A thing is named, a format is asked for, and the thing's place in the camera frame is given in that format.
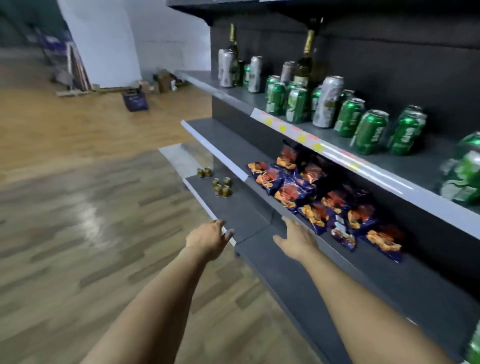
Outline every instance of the right arm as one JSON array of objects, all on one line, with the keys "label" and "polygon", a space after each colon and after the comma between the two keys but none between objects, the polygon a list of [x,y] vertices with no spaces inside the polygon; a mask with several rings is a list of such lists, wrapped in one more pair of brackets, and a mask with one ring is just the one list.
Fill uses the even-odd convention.
[{"label": "right arm", "polygon": [[299,223],[283,218],[275,243],[310,274],[354,364],[453,364],[422,330],[350,278]]}]

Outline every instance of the silver can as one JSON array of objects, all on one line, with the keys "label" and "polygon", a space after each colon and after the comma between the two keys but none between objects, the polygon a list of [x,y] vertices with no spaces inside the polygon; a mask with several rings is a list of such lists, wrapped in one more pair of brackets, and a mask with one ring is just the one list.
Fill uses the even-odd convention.
[{"label": "silver can", "polygon": [[343,77],[328,76],[322,84],[322,94],[313,115],[313,124],[319,128],[331,128],[334,123],[336,102],[343,87]]},{"label": "silver can", "polygon": [[223,68],[222,68],[223,52],[225,52],[224,49],[218,50],[218,80],[219,81],[222,79],[222,75],[223,75]]},{"label": "silver can", "polygon": [[260,92],[260,74],[262,73],[262,67],[264,65],[264,59],[261,56],[253,56],[250,61],[250,73],[248,80],[248,90],[252,93]]},{"label": "silver can", "polygon": [[282,74],[280,75],[280,82],[285,84],[290,83],[292,79],[293,66],[295,65],[294,61],[286,61],[282,67]]},{"label": "silver can", "polygon": [[219,63],[222,67],[222,78],[220,78],[220,87],[233,87],[235,74],[233,73],[235,55],[231,50],[225,49],[222,54],[222,61]]}]

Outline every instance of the right hand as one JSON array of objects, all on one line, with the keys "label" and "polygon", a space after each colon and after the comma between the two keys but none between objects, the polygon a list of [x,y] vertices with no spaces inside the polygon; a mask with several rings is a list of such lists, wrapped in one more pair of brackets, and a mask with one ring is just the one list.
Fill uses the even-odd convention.
[{"label": "right hand", "polygon": [[282,220],[287,225],[287,238],[275,235],[273,241],[287,256],[301,263],[304,257],[320,251],[317,241],[304,226],[286,217],[282,217]]}]

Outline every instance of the bottle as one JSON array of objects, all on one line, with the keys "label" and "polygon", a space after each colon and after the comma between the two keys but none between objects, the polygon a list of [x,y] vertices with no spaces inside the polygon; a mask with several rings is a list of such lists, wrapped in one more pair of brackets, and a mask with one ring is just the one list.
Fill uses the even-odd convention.
[{"label": "bottle", "polygon": [[236,85],[239,83],[238,81],[238,72],[237,72],[237,67],[238,67],[238,60],[239,60],[239,49],[237,47],[237,31],[235,29],[235,24],[231,23],[230,24],[230,44],[228,46],[228,50],[231,50],[233,52],[233,55],[234,55],[234,59],[233,59],[233,64],[232,64],[232,73],[235,76],[235,79],[233,80],[233,84]]},{"label": "bottle", "polygon": [[310,73],[312,72],[312,42],[314,32],[308,31],[307,41],[305,42],[305,48],[303,49],[303,56],[297,62],[297,68],[293,71],[293,82],[301,84],[303,87],[307,87]]}]

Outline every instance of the left hand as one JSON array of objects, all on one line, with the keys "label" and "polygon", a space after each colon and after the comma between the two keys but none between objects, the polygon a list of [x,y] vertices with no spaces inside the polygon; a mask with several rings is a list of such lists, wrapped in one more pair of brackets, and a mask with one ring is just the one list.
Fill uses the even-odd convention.
[{"label": "left hand", "polygon": [[233,237],[230,229],[222,235],[224,220],[213,220],[200,225],[187,236],[187,248],[198,250],[208,261],[217,259]]}]

